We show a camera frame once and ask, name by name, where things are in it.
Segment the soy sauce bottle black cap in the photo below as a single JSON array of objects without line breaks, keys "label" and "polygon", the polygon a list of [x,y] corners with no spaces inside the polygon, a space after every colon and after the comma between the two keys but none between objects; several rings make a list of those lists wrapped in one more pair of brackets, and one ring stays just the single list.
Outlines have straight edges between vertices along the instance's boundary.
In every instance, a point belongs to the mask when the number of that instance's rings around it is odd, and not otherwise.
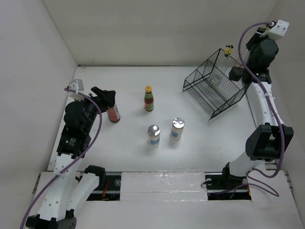
[{"label": "soy sauce bottle black cap", "polygon": [[109,120],[112,123],[119,122],[121,116],[120,116],[120,113],[119,113],[119,110],[118,110],[118,107],[117,107],[116,103],[114,104],[113,107],[107,109],[107,115],[108,115]]}]

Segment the clear glass oil bottle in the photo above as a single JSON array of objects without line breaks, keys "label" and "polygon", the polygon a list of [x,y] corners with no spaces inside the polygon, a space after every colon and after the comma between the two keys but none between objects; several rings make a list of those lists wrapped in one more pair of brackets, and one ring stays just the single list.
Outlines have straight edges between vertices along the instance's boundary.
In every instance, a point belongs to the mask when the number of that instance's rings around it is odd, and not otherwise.
[{"label": "clear glass oil bottle", "polygon": [[210,83],[212,86],[217,87],[220,85],[224,76],[226,76],[226,72],[230,65],[230,55],[232,53],[234,46],[226,45],[224,50],[220,50],[218,57],[214,64],[214,69],[212,70],[210,76]]}]

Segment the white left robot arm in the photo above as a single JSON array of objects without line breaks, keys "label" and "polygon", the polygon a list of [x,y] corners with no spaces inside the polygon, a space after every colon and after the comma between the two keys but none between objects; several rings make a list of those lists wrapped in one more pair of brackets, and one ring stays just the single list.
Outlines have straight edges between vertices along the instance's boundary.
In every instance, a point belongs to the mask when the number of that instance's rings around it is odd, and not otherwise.
[{"label": "white left robot arm", "polygon": [[65,91],[74,100],[65,107],[54,177],[30,204],[20,228],[73,229],[90,194],[106,185],[105,169],[98,166],[88,166],[78,185],[74,182],[85,154],[96,141],[90,137],[93,123],[114,104],[115,91],[93,87],[96,95],[85,95],[71,85]]}]

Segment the spice shaker blue label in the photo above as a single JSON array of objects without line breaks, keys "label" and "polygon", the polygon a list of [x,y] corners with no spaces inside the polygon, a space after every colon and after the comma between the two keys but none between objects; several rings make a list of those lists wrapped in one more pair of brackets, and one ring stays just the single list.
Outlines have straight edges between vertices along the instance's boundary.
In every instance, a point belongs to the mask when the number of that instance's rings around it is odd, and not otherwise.
[{"label": "spice shaker blue label", "polygon": [[174,140],[180,140],[183,129],[185,127],[185,121],[181,117],[176,117],[172,121],[172,128],[171,128],[171,138]]}]

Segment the spice shaker silver lid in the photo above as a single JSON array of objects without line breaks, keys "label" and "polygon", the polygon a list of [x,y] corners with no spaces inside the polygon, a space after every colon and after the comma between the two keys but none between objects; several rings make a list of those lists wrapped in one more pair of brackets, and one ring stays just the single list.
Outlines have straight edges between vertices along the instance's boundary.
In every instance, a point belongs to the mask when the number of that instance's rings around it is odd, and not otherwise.
[{"label": "spice shaker silver lid", "polygon": [[160,143],[160,127],[157,125],[150,125],[147,130],[149,140],[148,143],[149,145],[153,147],[157,147]]}]

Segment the red chili sauce bottle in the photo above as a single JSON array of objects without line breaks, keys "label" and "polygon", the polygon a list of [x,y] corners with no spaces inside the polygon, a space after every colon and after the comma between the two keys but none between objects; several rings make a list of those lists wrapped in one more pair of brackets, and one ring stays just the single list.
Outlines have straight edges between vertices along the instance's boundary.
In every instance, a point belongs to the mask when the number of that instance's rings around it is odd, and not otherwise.
[{"label": "red chili sauce bottle", "polygon": [[154,109],[154,97],[152,93],[152,87],[149,85],[145,87],[144,108],[148,112],[151,112]]}]

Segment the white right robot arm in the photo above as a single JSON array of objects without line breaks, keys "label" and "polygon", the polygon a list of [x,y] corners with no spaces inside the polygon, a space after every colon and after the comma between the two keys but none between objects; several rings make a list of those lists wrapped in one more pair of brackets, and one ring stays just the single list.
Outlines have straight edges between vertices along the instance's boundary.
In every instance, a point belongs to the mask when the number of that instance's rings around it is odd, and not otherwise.
[{"label": "white right robot arm", "polygon": [[182,68],[120,69],[122,121],[103,128],[101,151],[115,171],[221,169],[217,194],[247,185],[263,162],[282,159],[294,132],[284,125],[265,67],[222,70],[219,51],[186,79]]}]

